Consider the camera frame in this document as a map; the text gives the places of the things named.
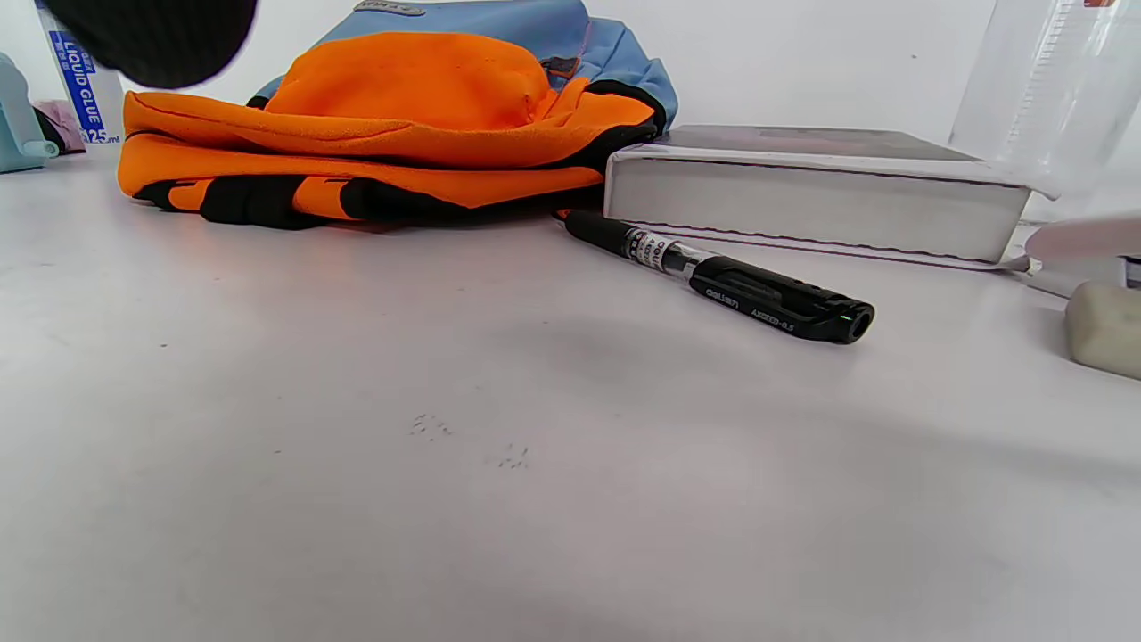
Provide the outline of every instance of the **white wall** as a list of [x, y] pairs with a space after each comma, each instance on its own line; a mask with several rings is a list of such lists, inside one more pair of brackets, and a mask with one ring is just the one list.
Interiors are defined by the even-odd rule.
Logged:
[[[586, 0], [665, 59], [679, 122], [903, 129], [947, 139], [994, 0]], [[195, 88], [244, 101], [356, 0], [261, 0], [238, 59]], [[63, 96], [32, 0], [5, 0], [0, 50], [33, 92]], [[1111, 173], [1141, 176], [1141, 119]]]

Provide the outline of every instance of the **book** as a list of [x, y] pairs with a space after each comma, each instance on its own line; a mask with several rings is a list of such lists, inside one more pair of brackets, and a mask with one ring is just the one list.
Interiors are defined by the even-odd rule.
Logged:
[[1034, 189], [900, 131], [686, 125], [622, 149], [606, 216], [997, 262]]

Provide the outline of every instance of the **white table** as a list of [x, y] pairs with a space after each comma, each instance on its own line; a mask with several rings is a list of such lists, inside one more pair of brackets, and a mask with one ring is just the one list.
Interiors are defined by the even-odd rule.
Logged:
[[0, 203], [5, 642], [1141, 636], [1141, 384], [1013, 281], [719, 247], [875, 302], [841, 348], [542, 218]]

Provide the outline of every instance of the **black object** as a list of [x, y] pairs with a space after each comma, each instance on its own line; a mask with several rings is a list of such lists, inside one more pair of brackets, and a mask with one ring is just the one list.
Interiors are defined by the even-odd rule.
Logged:
[[605, 218], [560, 210], [567, 231], [675, 276], [697, 293], [802, 340], [851, 344], [872, 326], [872, 303]]
[[578, 58], [553, 57], [541, 60], [539, 64], [543, 65], [547, 73], [566, 80], [574, 78], [574, 72], [578, 71]]
[[257, 0], [43, 0], [104, 66], [148, 87], [196, 84], [245, 42]]
[[59, 125], [56, 121], [51, 120], [48, 114], [41, 112], [39, 107], [32, 107], [32, 109], [35, 111], [35, 121], [40, 124], [40, 131], [43, 133], [43, 139], [55, 143], [56, 148], [59, 149], [59, 155], [70, 153], [71, 149], [68, 149], [67, 144], [64, 143], [64, 136], [57, 129]]

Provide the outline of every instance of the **black pen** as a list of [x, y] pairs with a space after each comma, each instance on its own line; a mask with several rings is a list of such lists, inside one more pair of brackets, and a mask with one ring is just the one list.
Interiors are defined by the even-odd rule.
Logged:
[[872, 303], [686, 245], [597, 211], [565, 209], [555, 217], [576, 238], [680, 278], [697, 293], [794, 338], [850, 344], [867, 333], [875, 318]]

